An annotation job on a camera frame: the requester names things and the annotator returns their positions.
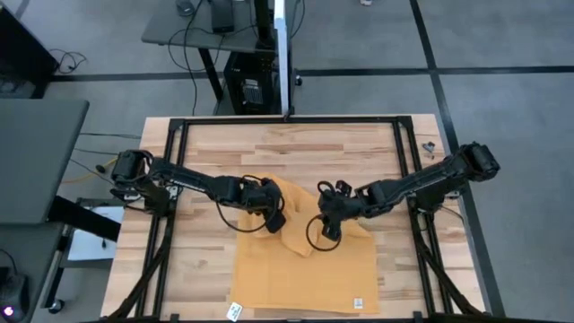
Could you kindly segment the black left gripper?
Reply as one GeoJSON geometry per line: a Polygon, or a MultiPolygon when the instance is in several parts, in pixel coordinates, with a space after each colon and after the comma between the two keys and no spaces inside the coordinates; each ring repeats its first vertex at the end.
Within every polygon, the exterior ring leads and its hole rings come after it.
{"type": "Polygon", "coordinates": [[[266,220],[267,230],[274,234],[286,223],[283,215],[284,198],[277,204],[272,198],[265,195],[261,189],[259,177],[242,177],[242,197],[241,203],[250,214],[269,216],[266,220]]]}

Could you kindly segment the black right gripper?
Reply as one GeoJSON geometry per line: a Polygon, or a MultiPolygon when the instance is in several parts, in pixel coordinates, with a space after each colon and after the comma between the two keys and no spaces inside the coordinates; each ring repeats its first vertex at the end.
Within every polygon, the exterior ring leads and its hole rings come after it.
{"type": "Polygon", "coordinates": [[[335,185],[328,181],[319,181],[318,208],[322,215],[331,222],[323,223],[322,235],[331,240],[342,237],[341,223],[360,215],[360,199],[356,196],[344,197],[335,193],[335,185]]]}

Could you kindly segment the yellow waffle-weave towel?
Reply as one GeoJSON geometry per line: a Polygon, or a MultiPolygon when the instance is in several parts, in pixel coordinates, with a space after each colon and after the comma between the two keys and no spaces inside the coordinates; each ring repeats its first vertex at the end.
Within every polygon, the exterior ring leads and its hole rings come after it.
{"type": "MultiPolygon", "coordinates": [[[[272,234],[263,228],[237,236],[230,299],[246,308],[317,310],[376,314],[377,251],[372,235],[355,220],[342,224],[342,240],[329,251],[321,233],[317,197],[306,189],[273,179],[283,194],[285,225],[272,234]]],[[[240,213],[239,227],[262,220],[240,213]]]]}

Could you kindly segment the black computer tower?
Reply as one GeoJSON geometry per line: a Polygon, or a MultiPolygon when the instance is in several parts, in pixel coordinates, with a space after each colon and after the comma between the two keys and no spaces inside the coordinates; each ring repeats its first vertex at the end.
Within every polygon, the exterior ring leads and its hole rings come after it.
{"type": "Polygon", "coordinates": [[[274,54],[231,52],[223,75],[236,115],[281,113],[278,67],[274,54]]]}

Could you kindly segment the black desk foot beam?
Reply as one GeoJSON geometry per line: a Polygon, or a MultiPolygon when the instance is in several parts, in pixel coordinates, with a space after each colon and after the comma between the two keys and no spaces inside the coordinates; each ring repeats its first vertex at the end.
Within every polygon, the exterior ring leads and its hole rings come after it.
{"type": "Polygon", "coordinates": [[[49,209],[48,222],[64,223],[106,240],[117,242],[121,224],[96,214],[61,196],[56,196],[49,209]]]}

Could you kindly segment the black monitor pole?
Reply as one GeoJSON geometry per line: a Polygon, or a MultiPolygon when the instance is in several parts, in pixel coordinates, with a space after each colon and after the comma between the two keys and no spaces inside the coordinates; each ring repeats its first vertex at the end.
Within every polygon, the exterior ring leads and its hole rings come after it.
{"type": "Polygon", "coordinates": [[[257,46],[259,48],[274,48],[271,14],[268,0],[253,0],[256,14],[257,46]]]}

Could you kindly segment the grey background desk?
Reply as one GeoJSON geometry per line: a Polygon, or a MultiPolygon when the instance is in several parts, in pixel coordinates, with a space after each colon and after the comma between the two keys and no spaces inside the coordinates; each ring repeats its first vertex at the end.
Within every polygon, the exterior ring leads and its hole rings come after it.
{"type": "Polygon", "coordinates": [[[191,2],[196,14],[180,16],[175,0],[161,0],[143,31],[142,42],[244,53],[276,51],[274,43],[264,45],[257,38],[254,26],[256,10],[251,2],[233,2],[234,30],[223,34],[213,32],[209,2],[191,2]]]}

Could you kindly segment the black flat desk device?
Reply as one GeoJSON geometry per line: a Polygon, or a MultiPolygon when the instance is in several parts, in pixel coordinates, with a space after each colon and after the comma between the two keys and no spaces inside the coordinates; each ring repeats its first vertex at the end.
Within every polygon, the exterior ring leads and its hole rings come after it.
{"type": "Polygon", "coordinates": [[[234,12],[232,0],[208,0],[211,7],[212,30],[214,33],[234,31],[234,12]]]}

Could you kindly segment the grey low desk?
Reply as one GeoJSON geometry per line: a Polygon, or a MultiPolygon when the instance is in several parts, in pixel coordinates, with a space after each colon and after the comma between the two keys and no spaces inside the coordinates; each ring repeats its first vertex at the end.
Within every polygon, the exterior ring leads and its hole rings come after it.
{"type": "Polygon", "coordinates": [[[61,223],[0,225],[0,267],[12,268],[28,279],[30,307],[19,323],[30,323],[48,278],[53,258],[62,235],[61,223]]]}

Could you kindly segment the grey side table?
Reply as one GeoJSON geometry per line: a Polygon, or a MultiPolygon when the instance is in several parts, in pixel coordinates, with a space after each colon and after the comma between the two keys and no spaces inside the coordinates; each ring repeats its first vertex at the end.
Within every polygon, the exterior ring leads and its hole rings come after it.
{"type": "Polygon", "coordinates": [[[87,100],[0,100],[0,224],[46,221],[88,109],[87,100]]]}

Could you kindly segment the black mouse with pink light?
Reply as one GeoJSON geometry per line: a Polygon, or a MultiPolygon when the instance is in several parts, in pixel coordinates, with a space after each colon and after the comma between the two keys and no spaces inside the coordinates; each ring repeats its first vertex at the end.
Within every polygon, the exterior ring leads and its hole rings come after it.
{"type": "Polygon", "coordinates": [[[25,275],[8,275],[0,283],[0,316],[7,323],[22,323],[29,307],[28,278],[25,275]]]}

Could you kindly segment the black cabinet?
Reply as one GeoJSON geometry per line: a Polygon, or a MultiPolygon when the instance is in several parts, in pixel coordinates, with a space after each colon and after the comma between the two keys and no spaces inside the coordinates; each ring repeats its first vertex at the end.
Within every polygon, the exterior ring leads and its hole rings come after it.
{"type": "Polygon", "coordinates": [[[0,1],[0,99],[41,99],[58,62],[0,1]]]}

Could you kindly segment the black aluminium table frame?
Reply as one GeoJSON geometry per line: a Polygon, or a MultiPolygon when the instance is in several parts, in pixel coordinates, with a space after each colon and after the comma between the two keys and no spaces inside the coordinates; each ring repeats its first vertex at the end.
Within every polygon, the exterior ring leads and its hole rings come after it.
{"type": "MultiPolygon", "coordinates": [[[[431,114],[410,117],[422,167],[446,156],[439,125],[431,114]],[[435,159],[422,145],[435,144],[435,159]]],[[[271,172],[317,195],[320,180],[343,179],[358,187],[384,177],[400,177],[396,141],[387,116],[259,116],[230,118],[235,124],[215,124],[221,118],[192,118],[211,124],[190,125],[184,158],[186,167],[212,176],[271,172]]],[[[141,147],[163,154],[169,132],[168,118],[147,118],[141,147]]],[[[241,320],[405,319],[414,311],[426,317],[421,277],[413,235],[403,202],[371,220],[360,220],[371,233],[377,251],[378,304],[376,314],[317,310],[255,309],[244,307],[241,320]]],[[[116,310],[141,276],[152,218],[126,210],[120,230],[100,316],[116,310]]],[[[449,210],[439,209],[435,228],[443,265],[469,302],[485,311],[467,229],[449,210]]],[[[161,319],[178,313],[181,320],[223,320],[230,307],[230,288],[238,233],[221,221],[207,197],[186,190],[180,195],[172,250],[161,307],[161,319]]]]}

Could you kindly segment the white upright post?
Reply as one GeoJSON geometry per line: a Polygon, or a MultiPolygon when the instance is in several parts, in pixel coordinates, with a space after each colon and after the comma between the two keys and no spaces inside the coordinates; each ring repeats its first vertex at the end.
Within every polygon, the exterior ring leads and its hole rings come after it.
{"type": "Polygon", "coordinates": [[[284,117],[289,115],[290,110],[290,90],[289,90],[289,63],[288,47],[289,36],[287,29],[287,13],[285,0],[274,0],[274,28],[276,31],[276,46],[278,56],[278,74],[281,97],[281,113],[284,117]]]}

